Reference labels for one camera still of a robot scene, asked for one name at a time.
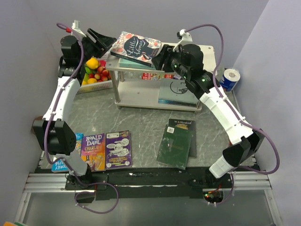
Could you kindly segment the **Little Women floral book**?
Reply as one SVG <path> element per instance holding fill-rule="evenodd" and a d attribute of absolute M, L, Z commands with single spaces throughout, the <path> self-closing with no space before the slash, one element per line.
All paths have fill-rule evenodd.
<path fill-rule="evenodd" d="M 151 67 L 152 59 L 159 54 L 161 45 L 162 42 L 159 40 L 122 31 L 113 44 L 110 54 Z"/>

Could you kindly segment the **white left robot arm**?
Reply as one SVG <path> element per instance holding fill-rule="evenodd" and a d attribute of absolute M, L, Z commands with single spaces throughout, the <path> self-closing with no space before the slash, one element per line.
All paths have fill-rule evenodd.
<path fill-rule="evenodd" d="M 82 189 L 94 185 L 92 171 L 76 150 L 76 135 L 67 119 L 71 104 L 84 78 L 84 64 L 92 57 L 101 58 L 116 42 L 116 38 L 88 29 L 88 35 L 71 34 L 60 40 L 58 83 L 52 102 L 41 120 L 33 122 L 33 130 L 48 163 L 62 161 L 69 171 L 69 182 Z"/>

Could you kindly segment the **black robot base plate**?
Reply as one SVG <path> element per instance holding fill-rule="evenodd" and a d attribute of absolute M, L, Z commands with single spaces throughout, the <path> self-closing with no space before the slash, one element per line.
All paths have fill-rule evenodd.
<path fill-rule="evenodd" d="M 67 191 L 87 191 L 97 201 L 125 198 L 189 197 L 202 199 L 203 192 L 216 188 L 231 188 L 230 175 L 216 179 L 208 167 L 177 168 L 127 168 L 94 172 L 93 186 L 81 185 L 68 178 Z"/>

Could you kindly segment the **teal paperback book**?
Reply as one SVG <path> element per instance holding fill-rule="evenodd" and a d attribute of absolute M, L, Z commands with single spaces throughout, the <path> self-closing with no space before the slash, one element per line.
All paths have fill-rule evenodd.
<path fill-rule="evenodd" d="M 136 63 L 133 61 L 129 61 L 126 59 L 122 59 L 122 58 L 119 59 L 119 67 L 155 70 L 155 67 L 153 67 L 153 66 L 146 66 L 146 65 Z"/>

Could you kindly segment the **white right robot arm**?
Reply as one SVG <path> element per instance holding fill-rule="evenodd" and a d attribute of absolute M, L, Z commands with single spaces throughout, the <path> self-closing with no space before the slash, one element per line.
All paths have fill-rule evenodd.
<path fill-rule="evenodd" d="M 228 100 L 217 79 L 203 68 L 203 58 L 201 48 L 195 44 L 178 47 L 165 44 L 152 63 L 156 70 L 180 75 L 188 90 L 213 113 L 226 131 L 231 145 L 223 150 L 206 175 L 206 184 L 215 188 L 222 182 L 222 176 L 257 152 L 264 137 L 245 125 L 244 117 Z"/>

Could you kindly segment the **red 13-Storey Treehouse book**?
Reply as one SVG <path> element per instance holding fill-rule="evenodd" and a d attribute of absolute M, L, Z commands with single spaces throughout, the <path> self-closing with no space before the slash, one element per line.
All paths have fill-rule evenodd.
<path fill-rule="evenodd" d="M 173 79 L 174 75 L 172 74 L 158 74 L 158 73 L 143 73 L 142 80 L 152 80 L 158 81 L 160 79 Z"/>

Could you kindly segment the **purple 52-Storey Treehouse book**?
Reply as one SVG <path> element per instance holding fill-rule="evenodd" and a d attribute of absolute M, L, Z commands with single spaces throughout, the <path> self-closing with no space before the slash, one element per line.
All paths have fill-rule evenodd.
<path fill-rule="evenodd" d="M 105 169 L 115 170 L 132 167 L 130 131 L 106 133 Z"/>

